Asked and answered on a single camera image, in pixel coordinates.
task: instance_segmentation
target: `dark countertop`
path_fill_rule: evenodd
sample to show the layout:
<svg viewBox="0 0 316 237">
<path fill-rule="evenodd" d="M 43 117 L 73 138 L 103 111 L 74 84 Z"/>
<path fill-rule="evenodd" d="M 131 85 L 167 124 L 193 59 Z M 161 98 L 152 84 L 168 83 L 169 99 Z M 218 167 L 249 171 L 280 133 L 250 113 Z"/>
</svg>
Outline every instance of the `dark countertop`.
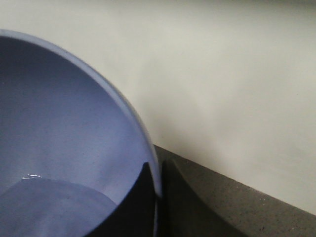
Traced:
<svg viewBox="0 0 316 237">
<path fill-rule="evenodd" d="M 155 148 L 163 164 L 171 236 L 316 236 L 316 216 Z"/>
</svg>

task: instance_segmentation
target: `water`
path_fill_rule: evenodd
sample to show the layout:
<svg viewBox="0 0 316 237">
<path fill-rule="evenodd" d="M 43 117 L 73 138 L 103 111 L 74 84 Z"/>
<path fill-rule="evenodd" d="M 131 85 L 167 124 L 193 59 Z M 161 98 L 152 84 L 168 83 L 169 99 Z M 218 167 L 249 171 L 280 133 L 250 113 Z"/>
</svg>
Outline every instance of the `water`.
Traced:
<svg viewBox="0 0 316 237">
<path fill-rule="evenodd" d="M 94 189 L 29 174 L 0 196 L 0 237 L 82 237 L 115 207 Z"/>
</svg>

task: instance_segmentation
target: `white wall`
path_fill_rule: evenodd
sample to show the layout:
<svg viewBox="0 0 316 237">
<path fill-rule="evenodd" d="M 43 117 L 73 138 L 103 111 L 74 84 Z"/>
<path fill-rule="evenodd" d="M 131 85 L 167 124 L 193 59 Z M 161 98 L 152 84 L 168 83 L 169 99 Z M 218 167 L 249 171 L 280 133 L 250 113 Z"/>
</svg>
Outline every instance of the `white wall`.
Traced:
<svg viewBox="0 0 316 237">
<path fill-rule="evenodd" d="M 316 8 L 0 0 L 0 28 L 86 61 L 155 144 L 316 214 Z"/>
</svg>

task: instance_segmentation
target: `blue bowl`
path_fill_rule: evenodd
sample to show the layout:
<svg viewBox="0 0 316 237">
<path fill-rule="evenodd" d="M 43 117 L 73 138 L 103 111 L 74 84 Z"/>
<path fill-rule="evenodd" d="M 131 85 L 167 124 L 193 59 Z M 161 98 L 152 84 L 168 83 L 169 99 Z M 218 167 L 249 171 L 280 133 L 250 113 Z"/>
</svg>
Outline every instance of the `blue bowl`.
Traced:
<svg viewBox="0 0 316 237">
<path fill-rule="evenodd" d="M 161 196 L 153 147 L 123 96 L 70 53 L 7 30 L 0 30 L 0 163 L 0 236 L 17 228 L 18 236 L 87 234 L 122 203 L 145 163 Z M 89 217 L 96 208 L 98 217 Z M 61 223 L 69 218 L 67 229 Z"/>
</svg>

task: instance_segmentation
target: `speckled gray surface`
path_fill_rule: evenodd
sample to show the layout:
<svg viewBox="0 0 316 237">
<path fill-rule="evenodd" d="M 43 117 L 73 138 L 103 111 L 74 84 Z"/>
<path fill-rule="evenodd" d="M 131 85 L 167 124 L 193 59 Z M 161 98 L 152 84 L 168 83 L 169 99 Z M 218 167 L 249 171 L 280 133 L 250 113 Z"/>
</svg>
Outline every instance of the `speckled gray surface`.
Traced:
<svg viewBox="0 0 316 237">
<path fill-rule="evenodd" d="M 316 216 L 156 146 L 172 159 L 199 198 L 250 237 L 315 237 Z"/>
</svg>

